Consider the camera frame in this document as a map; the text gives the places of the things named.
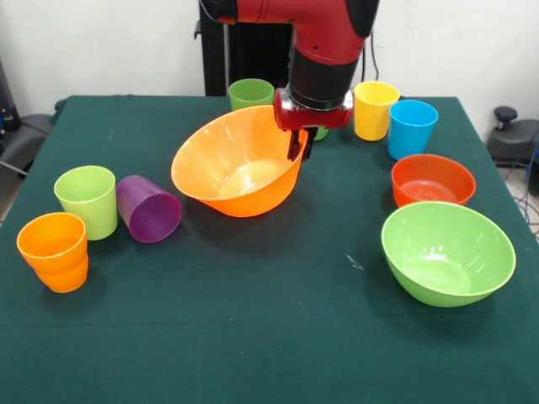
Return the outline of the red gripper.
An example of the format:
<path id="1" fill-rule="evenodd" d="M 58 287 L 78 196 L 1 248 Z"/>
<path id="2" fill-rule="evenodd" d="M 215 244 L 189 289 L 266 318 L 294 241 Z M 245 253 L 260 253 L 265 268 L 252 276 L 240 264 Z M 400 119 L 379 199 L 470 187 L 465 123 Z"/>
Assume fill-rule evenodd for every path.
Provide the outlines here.
<path id="1" fill-rule="evenodd" d="M 300 139 L 301 129 L 306 128 L 307 141 L 302 160 L 309 159 L 314 142 L 314 129 L 308 127 L 326 127 L 338 129 L 347 126 L 354 116 L 354 96 L 349 90 L 344 102 L 337 109 L 309 109 L 296 103 L 288 93 L 288 88 L 277 88 L 273 101 L 274 117 L 277 126 L 282 130 L 292 130 L 287 158 L 294 162 L 302 151 Z"/>

